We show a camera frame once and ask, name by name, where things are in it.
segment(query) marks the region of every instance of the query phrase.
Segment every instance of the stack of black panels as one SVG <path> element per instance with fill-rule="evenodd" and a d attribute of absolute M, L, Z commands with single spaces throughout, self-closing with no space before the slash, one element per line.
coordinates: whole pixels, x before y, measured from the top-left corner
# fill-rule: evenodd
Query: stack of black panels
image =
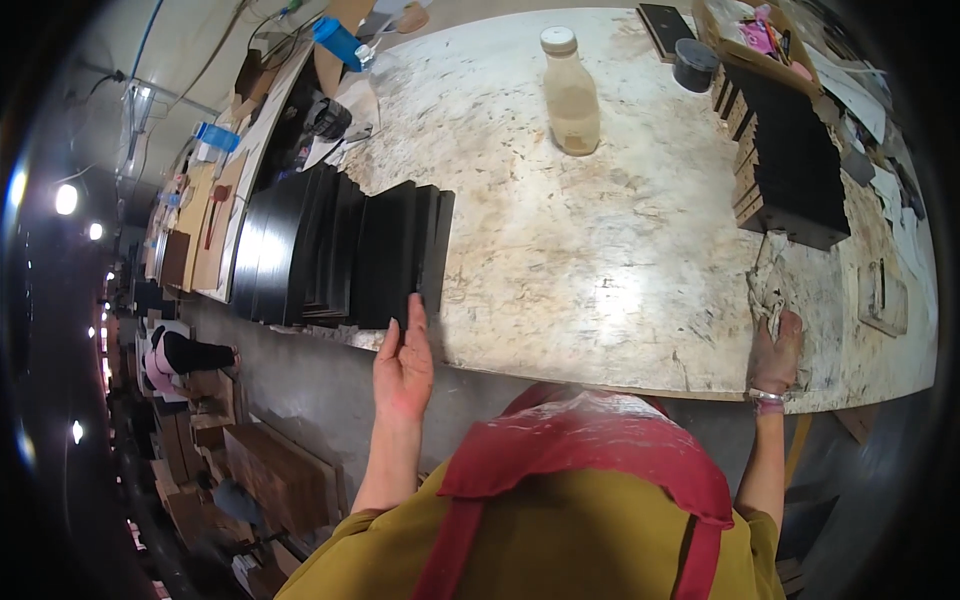
<path fill-rule="evenodd" d="M 318 165 L 253 194 L 240 231 L 231 305 L 264 324 L 406 327 L 420 292 L 440 311 L 453 193 L 406 181 L 368 198 Z"/>
<path fill-rule="evenodd" d="M 763 203 L 741 227 L 783 229 L 820 250 L 850 237 L 840 155 L 809 97 L 736 65 L 724 69 L 756 115 L 754 180 Z"/>

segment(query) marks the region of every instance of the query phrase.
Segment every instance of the black pants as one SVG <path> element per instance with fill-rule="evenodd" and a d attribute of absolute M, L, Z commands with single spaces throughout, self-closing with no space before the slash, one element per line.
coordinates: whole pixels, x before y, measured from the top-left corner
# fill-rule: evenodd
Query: black pants
<path fill-rule="evenodd" d="M 233 366 L 233 349 L 229 346 L 204 344 L 186 338 L 176 331 L 163 334 L 163 355 L 170 367 L 181 375 Z"/>

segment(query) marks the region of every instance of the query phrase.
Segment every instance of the yellow shirt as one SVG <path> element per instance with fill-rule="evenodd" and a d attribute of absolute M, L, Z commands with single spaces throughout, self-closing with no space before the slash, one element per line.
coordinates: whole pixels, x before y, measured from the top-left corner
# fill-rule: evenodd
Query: yellow shirt
<path fill-rule="evenodd" d="M 436 495 L 445 473 L 446 463 L 391 511 L 345 519 L 276 600 L 409 598 L 449 506 Z M 530 476 L 487 503 L 455 595 L 666 599 L 689 520 L 661 488 L 626 473 Z M 773 519 L 734 512 L 733 522 L 710 598 L 783 598 Z"/>

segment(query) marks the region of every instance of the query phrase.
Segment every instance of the concrete floor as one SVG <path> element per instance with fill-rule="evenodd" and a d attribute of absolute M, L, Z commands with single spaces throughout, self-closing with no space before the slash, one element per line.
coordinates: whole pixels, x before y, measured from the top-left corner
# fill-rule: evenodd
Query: concrete floor
<path fill-rule="evenodd" d="M 663 3 L 689 14 L 689 0 Z M 386 45 L 501 14 L 583 6 L 633 8 L 636 1 L 436 0 L 428 8 L 430 22 L 424 28 L 410 36 L 394 36 Z M 369 453 L 373 353 L 307 334 L 277 333 L 233 317 L 219 302 L 196 295 L 193 299 L 183 304 L 182 318 L 196 327 L 198 339 L 240 348 L 240 380 L 251 413 L 322 459 L 343 465 L 352 502 Z M 445 460 L 475 420 L 498 414 L 530 383 L 438 367 L 426 413 L 420 469 L 430 470 Z M 666 400 L 664 406 L 724 471 L 733 494 L 753 444 L 752 407 L 701 400 Z M 788 447 L 795 421 L 794 417 L 787 418 Z M 794 485 L 814 488 L 817 497 L 830 497 L 840 492 L 844 474 L 857 468 L 858 455 L 858 444 L 832 414 L 816 415 Z"/>

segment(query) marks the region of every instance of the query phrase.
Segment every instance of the bracelet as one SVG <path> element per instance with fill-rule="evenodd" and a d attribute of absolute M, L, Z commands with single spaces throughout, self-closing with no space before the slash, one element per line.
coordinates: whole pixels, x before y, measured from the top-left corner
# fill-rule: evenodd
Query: bracelet
<path fill-rule="evenodd" d="M 785 395 L 770 394 L 757 388 L 751 388 L 750 391 L 747 392 L 747 395 L 754 399 L 755 417 L 783 414 L 783 402 L 786 400 Z"/>
<path fill-rule="evenodd" d="M 751 398 L 761 398 L 764 400 L 778 400 L 780 402 L 786 401 L 786 394 L 770 394 L 769 392 L 764 392 L 763 390 L 758 390 L 757 388 L 750 388 L 750 391 L 747 392 L 747 396 Z"/>

